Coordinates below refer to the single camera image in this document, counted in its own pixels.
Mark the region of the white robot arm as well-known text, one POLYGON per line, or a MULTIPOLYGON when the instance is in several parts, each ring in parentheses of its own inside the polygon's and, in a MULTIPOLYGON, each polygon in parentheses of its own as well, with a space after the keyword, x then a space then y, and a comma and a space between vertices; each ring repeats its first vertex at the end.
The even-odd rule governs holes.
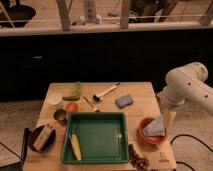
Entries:
POLYGON ((165 76, 166 86, 157 94, 163 107, 164 126, 169 128, 176 116, 173 107, 190 100, 213 115, 213 87, 205 81, 208 78, 206 66, 192 62, 170 70, 165 76))

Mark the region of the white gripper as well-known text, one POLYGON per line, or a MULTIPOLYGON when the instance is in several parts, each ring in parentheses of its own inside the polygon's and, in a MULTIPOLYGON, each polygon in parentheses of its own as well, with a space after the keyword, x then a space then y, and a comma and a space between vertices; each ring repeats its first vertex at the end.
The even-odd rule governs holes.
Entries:
POLYGON ((165 95, 162 92, 159 92, 157 94, 157 99, 158 102, 160 103, 161 109, 168 110, 165 112, 164 119, 165 119, 165 127, 169 128, 176 117, 176 112, 172 111, 174 105, 165 97, 165 95))

